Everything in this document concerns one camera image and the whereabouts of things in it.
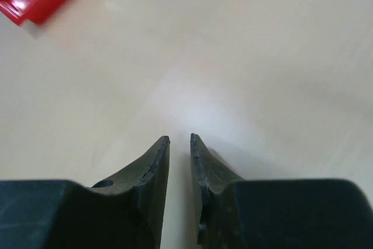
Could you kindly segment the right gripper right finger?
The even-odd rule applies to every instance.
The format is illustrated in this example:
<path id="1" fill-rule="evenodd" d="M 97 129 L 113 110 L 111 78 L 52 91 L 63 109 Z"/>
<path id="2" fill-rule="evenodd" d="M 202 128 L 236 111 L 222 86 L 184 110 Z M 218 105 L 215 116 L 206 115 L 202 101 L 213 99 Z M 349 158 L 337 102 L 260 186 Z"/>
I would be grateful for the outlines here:
<path id="1" fill-rule="evenodd" d="M 349 180 L 245 180 L 191 135 L 202 248 L 371 248 L 372 207 Z"/>

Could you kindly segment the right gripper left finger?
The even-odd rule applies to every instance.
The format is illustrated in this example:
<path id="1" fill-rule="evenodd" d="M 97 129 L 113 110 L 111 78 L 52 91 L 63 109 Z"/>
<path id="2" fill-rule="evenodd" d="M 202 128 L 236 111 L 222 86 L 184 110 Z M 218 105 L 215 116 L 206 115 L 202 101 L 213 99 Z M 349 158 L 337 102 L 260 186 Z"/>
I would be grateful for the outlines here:
<path id="1" fill-rule="evenodd" d="M 159 248 L 170 140 L 85 187 L 69 180 L 1 182 L 2 248 Z"/>

